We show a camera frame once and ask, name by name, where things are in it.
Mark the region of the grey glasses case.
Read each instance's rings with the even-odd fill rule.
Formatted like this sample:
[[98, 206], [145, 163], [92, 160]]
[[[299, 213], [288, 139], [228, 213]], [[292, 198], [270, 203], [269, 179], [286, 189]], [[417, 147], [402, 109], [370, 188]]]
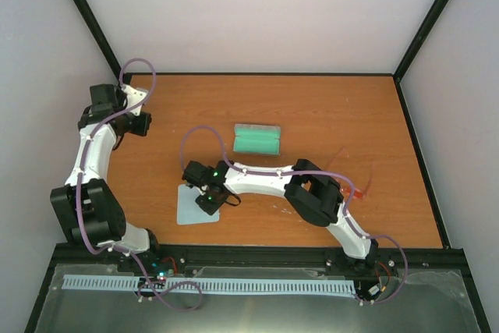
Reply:
[[281, 127], [257, 124], [234, 125], [233, 151], [243, 154], [279, 155]]

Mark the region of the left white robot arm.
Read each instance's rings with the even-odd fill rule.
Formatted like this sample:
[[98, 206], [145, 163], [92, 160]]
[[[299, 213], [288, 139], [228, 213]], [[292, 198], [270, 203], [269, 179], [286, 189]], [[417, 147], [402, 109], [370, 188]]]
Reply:
[[124, 136], [147, 135], [151, 115], [142, 106], [148, 94], [128, 84], [90, 88], [91, 103], [77, 123], [80, 145], [75, 164], [64, 185], [51, 191], [50, 201], [68, 244], [135, 253], [136, 265], [151, 273], [162, 263], [157, 238], [150, 229], [127, 222], [107, 184], [111, 153]]

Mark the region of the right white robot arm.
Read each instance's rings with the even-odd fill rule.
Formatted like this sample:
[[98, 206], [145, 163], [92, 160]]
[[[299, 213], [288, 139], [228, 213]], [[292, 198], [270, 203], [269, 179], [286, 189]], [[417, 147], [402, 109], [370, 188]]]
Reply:
[[198, 190], [195, 202], [206, 214], [216, 214], [224, 205], [240, 205], [243, 194], [280, 197], [302, 220], [328, 230], [353, 267], [372, 268], [378, 243], [351, 216], [350, 198], [343, 195], [337, 178], [307, 159], [279, 168], [225, 161], [211, 167], [190, 161], [182, 174], [186, 185]]

